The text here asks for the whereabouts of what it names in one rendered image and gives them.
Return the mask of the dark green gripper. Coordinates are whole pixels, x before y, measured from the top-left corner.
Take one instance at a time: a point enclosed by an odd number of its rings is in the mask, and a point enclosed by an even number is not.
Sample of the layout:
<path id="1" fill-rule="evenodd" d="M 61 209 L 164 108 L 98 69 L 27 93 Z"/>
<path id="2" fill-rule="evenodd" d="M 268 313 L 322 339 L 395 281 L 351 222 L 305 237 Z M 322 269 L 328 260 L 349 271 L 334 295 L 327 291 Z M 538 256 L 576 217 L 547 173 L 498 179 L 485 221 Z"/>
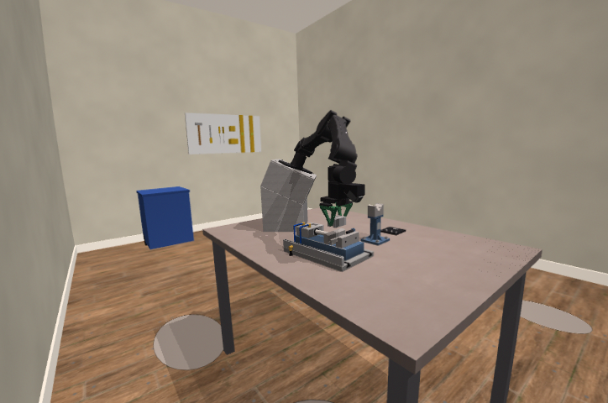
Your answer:
<path id="1" fill-rule="evenodd" d="M 321 208 L 325 218 L 328 221 L 328 225 L 332 226 L 333 222 L 334 222 L 334 218 L 336 216 L 336 212 L 338 211 L 338 215 L 342 216 L 341 207 L 346 207 L 344 216 L 347 217 L 347 214 L 349 213 L 349 210 L 350 210 L 351 206 L 353 205 L 353 202 L 350 201 L 351 199 L 349 197 L 345 197 L 342 199 L 330 198 L 330 184 L 341 184 L 341 183 L 337 182 L 337 181 L 328 182 L 328 196 L 320 197 L 320 201 L 322 202 L 322 203 L 320 203 L 320 208 Z M 336 206 L 333 207 L 332 203 L 335 203 Z M 329 204 L 332 204 L 332 205 L 329 205 Z M 327 210 L 331 211 L 331 220 L 329 219 Z"/>

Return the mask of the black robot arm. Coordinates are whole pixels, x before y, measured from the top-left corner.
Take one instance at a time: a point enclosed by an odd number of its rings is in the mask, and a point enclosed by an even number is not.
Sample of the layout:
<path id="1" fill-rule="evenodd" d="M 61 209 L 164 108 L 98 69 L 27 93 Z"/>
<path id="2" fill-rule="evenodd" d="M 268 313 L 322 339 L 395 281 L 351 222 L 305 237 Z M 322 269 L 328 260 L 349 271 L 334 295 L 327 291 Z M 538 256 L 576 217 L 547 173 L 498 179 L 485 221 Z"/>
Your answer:
<path id="1" fill-rule="evenodd" d="M 336 112 L 330 110 L 317 125 L 316 132 L 298 142 L 294 149 L 296 153 L 292 162 L 287 163 L 282 160 L 278 162 L 293 169 L 312 174 L 311 171 L 306 171 L 307 169 L 302 167 L 306 158 L 310 158 L 315 148 L 320 144 L 332 142 L 331 153 L 328 159 L 332 159 L 332 161 L 339 163 L 339 165 L 333 164 L 333 166 L 328 167 L 328 181 L 337 181 L 341 184 L 330 184 L 330 198 L 342 199 L 349 197 L 352 202 L 360 202 L 364 197 L 365 184 L 353 183 L 356 178 L 355 170 L 357 167 L 354 163 L 358 155 L 346 129 L 349 123 L 349 118 L 341 118 Z M 347 124 L 346 127 L 345 124 Z"/>

